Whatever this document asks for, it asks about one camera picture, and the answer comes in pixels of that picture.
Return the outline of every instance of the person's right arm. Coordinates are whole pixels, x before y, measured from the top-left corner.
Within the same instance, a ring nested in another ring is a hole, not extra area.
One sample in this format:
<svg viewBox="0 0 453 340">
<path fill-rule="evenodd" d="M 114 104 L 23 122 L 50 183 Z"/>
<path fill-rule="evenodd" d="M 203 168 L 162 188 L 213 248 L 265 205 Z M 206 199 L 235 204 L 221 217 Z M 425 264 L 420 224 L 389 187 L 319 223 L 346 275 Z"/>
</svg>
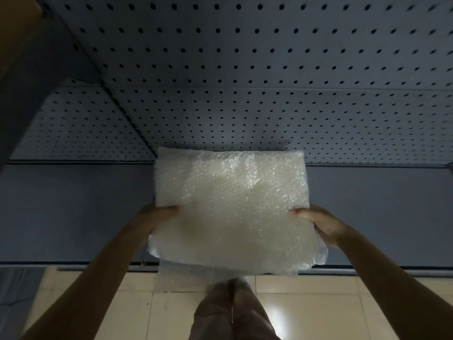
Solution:
<svg viewBox="0 0 453 340">
<path fill-rule="evenodd" d="M 453 306 L 407 274 L 365 236 L 315 205 L 289 212 L 311 219 L 321 238 L 345 253 L 401 340 L 453 339 Z"/>
</svg>

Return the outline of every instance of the person's legs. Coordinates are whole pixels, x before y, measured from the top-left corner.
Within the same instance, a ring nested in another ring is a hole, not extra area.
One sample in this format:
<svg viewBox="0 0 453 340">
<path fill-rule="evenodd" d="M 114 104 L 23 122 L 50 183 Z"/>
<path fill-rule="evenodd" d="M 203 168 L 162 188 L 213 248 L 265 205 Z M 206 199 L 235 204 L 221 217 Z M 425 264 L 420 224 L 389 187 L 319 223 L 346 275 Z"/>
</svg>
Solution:
<svg viewBox="0 0 453 340">
<path fill-rule="evenodd" d="M 231 307 L 228 285 L 214 286 L 195 310 L 189 340 L 233 340 Z"/>
<path fill-rule="evenodd" d="M 233 291 L 235 340 L 280 340 L 250 285 L 240 279 L 229 284 Z"/>
</svg>

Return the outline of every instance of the person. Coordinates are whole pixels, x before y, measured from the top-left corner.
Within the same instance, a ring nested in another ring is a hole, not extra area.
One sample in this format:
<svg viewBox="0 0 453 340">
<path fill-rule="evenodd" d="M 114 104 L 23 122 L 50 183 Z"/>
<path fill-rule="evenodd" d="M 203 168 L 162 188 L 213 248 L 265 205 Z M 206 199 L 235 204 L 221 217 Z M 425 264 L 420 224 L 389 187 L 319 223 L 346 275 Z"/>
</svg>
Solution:
<svg viewBox="0 0 453 340">
<path fill-rule="evenodd" d="M 180 207 L 144 206 L 96 256 L 22 340 L 94 339 L 134 251 Z M 311 219 L 340 248 L 400 339 L 453 339 L 453 307 L 385 256 L 358 231 L 315 205 L 289 210 Z M 277 340 L 269 318 L 241 279 L 214 286 L 195 311 L 190 340 Z"/>
</svg>

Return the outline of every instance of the translucent plastic sheet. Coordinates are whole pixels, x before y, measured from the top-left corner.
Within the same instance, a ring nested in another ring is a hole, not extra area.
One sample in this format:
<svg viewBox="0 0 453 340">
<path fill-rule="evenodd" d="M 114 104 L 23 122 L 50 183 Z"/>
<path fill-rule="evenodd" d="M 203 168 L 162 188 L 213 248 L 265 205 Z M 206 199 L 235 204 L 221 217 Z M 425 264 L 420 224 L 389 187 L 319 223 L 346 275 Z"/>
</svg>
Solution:
<svg viewBox="0 0 453 340">
<path fill-rule="evenodd" d="M 167 280 L 178 281 L 180 272 L 184 285 L 189 271 L 211 283 L 292 275 L 326 260 L 313 223 L 288 214 L 309 206 L 302 151 L 159 148 L 155 182 L 157 206 L 184 206 L 150 237 L 150 253 L 174 263 L 162 263 L 158 280 L 166 267 L 173 277 Z"/>
</svg>

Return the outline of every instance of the person's left arm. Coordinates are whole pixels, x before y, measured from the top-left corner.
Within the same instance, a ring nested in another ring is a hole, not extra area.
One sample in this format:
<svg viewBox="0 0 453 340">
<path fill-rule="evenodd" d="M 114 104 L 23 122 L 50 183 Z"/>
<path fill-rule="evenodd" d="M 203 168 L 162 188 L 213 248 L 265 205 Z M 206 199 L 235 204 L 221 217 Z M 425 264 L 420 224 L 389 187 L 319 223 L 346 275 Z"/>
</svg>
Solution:
<svg viewBox="0 0 453 340">
<path fill-rule="evenodd" d="M 94 339 L 134 251 L 177 212 L 177 206 L 144 206 L 20 340 Z"/>
</svg>

